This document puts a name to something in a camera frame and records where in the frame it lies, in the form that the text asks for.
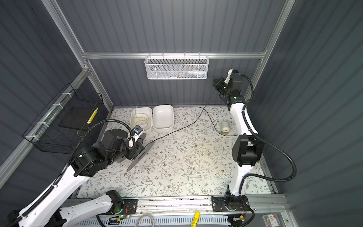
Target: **black wire basket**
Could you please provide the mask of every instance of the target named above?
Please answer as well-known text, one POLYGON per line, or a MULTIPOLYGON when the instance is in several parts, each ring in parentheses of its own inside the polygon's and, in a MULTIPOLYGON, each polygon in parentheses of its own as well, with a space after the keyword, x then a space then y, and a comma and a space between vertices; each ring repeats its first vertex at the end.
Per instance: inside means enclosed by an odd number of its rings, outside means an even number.
MULTIPOLYGON (((70 154, 90 127, 107 118, 101 94, 72 89, 62 95, 64 98, 45 115, 38 116, 23 134, 40 151, 70 154)), ((80 148, 94 144, 101 128, 92 130, 80 148)))

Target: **yellow marker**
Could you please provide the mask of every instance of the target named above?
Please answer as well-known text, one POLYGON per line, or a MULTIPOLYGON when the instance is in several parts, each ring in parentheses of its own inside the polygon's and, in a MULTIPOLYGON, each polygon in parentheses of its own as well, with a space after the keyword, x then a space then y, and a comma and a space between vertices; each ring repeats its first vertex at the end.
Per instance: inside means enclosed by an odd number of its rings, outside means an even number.
POLYGON ((197 222, 199 220, 199 217, 200 217, 200 213, 198 211, 195 212, 194 219, 193 219, 192 225, 190 227, 196 227, 197 226, 197 222))
POLYGON ((94 116, 96 116, 97 111, 98 111, 98 107, 94 110, 93 114, 90 116, 90 119, 88 119, 87 124, 91 124, 94 116))

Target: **robotic arm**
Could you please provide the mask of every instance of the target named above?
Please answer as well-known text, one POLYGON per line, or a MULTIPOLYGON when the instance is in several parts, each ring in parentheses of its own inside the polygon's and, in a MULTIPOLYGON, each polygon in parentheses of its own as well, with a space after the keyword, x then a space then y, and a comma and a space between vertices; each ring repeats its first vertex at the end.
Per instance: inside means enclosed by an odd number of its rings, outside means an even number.
MULTIPOLYGON (((145 133, 142 134, 142 131, 143 129, 138 125, 133 128, 135 146, 133 146, 133 142, 126 131, 113 129, 106 131, 103 140, 99 143, 77 150, 58 184, 54 185, 52 183, 49 185, 49 187, 53 185, 55 188, 35 209, 21 219, 17 226, 67 227, 108 211, 115 215, 120 214, 124 203, 115 190, 108 191, 105 195, 77 206, 59 207, 79 186, 112 163, 120 162, 127 158, 129 160, 133 159, 135 162, 130 167, 135 166, 140 161, 140 156, 144 156, 152 147, 149 146, 145 149, 140 143, 141 140, 138 140, 139 138, 144 139, 146 136, 145 133)), ((24 209, 13 211, 12 219, 19 217, 28 210, 46 193, 48 188, 24 209)))
MULTIPOLYGON (((238 195, 238 189, 243 176, 249 173, 256 162, 260 160, 264 143, 254 138, 243 120, 242 109, 246 101, 240 94, 242 76, 238 71, 234 69, 229 70, 226 80, 224 78, 214 79, 213 85, 220 93, 219 97, 228 106, 228 110, 236 122, 239 134, 232 148, 235 168, 232 181, 228 186, 229 192, 227 192, 232 195, 238 195)), ((251 129, 257 134, 258 132, 253 127, 247 111, 245 111, 245 116, 251 129)))

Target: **red wire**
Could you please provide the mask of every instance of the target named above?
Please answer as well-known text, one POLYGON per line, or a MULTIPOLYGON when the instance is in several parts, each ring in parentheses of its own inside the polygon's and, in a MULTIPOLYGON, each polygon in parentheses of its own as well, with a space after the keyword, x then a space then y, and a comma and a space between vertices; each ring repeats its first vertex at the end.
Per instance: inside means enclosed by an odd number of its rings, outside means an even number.
POLYGON ((130 217, 131 217, 131 216, 132 216, 132 210, 131 210, 131 207, 126 206, 126 212, 127 212, 127 208, 130 208, 130 212, 131 212, 130 217))

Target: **floral tablecloth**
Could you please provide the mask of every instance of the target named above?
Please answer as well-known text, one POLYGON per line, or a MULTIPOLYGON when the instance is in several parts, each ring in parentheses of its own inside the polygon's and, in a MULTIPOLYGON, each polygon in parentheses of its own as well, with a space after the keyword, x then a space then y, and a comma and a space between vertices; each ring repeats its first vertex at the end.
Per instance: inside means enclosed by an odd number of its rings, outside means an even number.
MULTIPOLYGON (((133 108, 114 109, 111 119, 130 122, 133 108)), ((206 107, 217 130, 227 120, 234 134, 236 125, 226 107, 206 107)), ((174 130, 192 123, 201 108, 174 108, 174 130)), ((123 128, 118 123, 108 123, 106 130, 123 128)), ((144 144, 165 135, 151 131, 144 144)), ((226 191, 232 178, 232 147, 237 136, 226 137, 215 129, 204 111, 193 125, 157 140, 143 159, 129 172, 132 161, 114 163, 85 182, 78 198, 98 197, 116 189, 123 197, 219 195, 226 191)), ((257 163, 252 173, 262 174, 257 163)), ((270 194, 267 182, 250 177, 246 183, 246 194, 270 194)))

